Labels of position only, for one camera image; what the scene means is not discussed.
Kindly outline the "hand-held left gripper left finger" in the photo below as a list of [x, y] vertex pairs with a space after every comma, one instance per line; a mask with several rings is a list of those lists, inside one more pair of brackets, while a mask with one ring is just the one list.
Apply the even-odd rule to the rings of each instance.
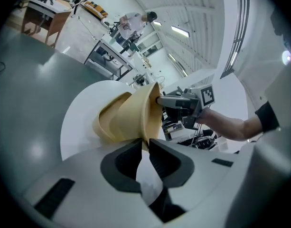
[[140, 193], [136, 181], [138, 166], [142, 160], [142, 141], [134, 140], [107, 154], [101, 161], [100, 170], [105, 180], [121, 192]]

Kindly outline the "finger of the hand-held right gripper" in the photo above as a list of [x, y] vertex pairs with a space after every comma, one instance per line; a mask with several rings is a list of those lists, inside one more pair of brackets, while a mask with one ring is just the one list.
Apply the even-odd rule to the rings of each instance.
[[156, 103], [169, 108], [190, 108], [191, 100], [181, 96], [160, 96]]

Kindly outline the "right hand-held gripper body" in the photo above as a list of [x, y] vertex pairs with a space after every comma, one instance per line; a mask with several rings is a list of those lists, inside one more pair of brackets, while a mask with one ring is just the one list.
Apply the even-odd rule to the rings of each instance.
[[174, 122], [181, 121], [186, 129], [195, 130], [196, 119], [203, 109], [215, 103], [213, 86], [211, 84], [199, 87], [186, 88], [182, 90], [177, 87], [176, 91], [164, 96], [181, 96], [191, 100], [190, 108], [169, 108], [164, 107], [168, 117]]

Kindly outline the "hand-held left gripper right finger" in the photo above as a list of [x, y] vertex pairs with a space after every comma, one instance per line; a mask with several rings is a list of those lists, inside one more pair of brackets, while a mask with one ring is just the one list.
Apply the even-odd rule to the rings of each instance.
[[193, 160], [168, 143], [150, 139], [149, 154], [150, 162], [166, 188], [183, 186], [195, 170]]

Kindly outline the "beige tray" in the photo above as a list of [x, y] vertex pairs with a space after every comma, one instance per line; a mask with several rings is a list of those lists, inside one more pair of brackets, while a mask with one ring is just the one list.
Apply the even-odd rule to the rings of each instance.
[[121, 134], [115, 116], [122, 104], [132, 95], [125, 92], [105, 105], [97, 114], [92, 123], [93, 131], [100, 137], [105, 144], [117, 143], [126, 139]]
[[119, 108], [115, 120], [125, 140], [142, 139], [149, 146], [150, 139], [157, 139], [162, 130], [162, 106], [157, 82], [142, 86]]

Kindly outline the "person's right forearm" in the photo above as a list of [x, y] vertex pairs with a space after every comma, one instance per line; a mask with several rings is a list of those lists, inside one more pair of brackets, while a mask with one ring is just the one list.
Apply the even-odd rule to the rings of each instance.
[[210, 128], [233, 141], [246, 141], [263, 132], [261, 121], [256, 115], [247, 120], [218, 115]]

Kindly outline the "wooden desk white top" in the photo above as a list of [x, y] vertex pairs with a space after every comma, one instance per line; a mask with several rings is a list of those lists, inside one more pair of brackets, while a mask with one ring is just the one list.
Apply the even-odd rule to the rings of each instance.
[[44, 43], [48, 44], [49, 37], [56, 34], [55, 41], [50, 45], [55, 48], [60, 33], [72, 12], [72, 8], [64, 0], [52, 0], [52, 2], [50, 4], [39, 0], [28, 0], [21, 33], [33, 36], [41, 29], [45, 29], [47, 35]]

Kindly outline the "person's right hand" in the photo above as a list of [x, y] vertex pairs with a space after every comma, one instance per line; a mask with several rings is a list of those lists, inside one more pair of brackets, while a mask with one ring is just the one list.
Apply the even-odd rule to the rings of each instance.
[[214, 128], [220, 122], [220, 114], [210, 108], [205, 108], [196, 119], [196, 123]]

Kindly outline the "person's black printed t-shirt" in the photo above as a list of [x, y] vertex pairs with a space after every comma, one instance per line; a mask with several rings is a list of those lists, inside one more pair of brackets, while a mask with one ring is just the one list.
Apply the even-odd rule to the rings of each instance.
[[256, 110], [255, 114], [261, 122], [263, 133], [275, 130], [279, 127], [279, 122], [268, 101]]

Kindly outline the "black mezzanine railing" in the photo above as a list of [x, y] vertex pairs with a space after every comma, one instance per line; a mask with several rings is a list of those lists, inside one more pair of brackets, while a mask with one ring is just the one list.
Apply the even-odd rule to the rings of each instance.
[[236, 23], [235, 36], [234, 36], [232, 48], [229, 54], [229, 58], [226, 62], [225, 68], [220, 76], [220, 79], [234, 72], [234, 69], [233, 69], [234, 64], [231, 66], [230, 62], [231, 62], [234, 52], [237, 51], [239, 54], [239, 52], [241, 51], [241, 47], [242, 47], [245, 34], [246, 34], [248, 18], [249, 18], [249, 10], [250, 10], [250, 0], [237, 0], [237, 5], [238, 5], [238, 8], [237, 8], [237, 23]]

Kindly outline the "round ceiling light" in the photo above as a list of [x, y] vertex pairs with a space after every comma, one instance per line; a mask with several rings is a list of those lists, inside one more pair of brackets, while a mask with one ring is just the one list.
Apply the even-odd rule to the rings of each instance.
[[288, 65], [291, 62], [291, 53], [288, 50], [283, 51], [282, 53], [282, 62], [284, 65]]

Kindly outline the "orange sofa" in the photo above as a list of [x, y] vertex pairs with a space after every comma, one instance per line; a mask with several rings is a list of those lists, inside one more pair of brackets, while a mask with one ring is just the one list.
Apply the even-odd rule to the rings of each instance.
[[84, 4], [84, 8], [90, 13], [92, 13], [99, 20], [103, 20], [108, 16], [108, 13], [100, 5], [97, 5], [92, 1], [91, 2], [87, 1]]

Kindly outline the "white table black frame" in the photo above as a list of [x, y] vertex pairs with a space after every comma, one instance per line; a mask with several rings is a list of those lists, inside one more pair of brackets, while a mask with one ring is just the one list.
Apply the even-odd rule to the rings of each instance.
[[118, 51], [118, 44], [114, 43], [114, 45], [116, 48], [104, 39], [98, 40], [84, 61], [84, 65], [109, 80], [119, 81], [134, 69], [134, 65], [123, 55], [125, 52], [123, 48], [119, 47], [121, 50]]

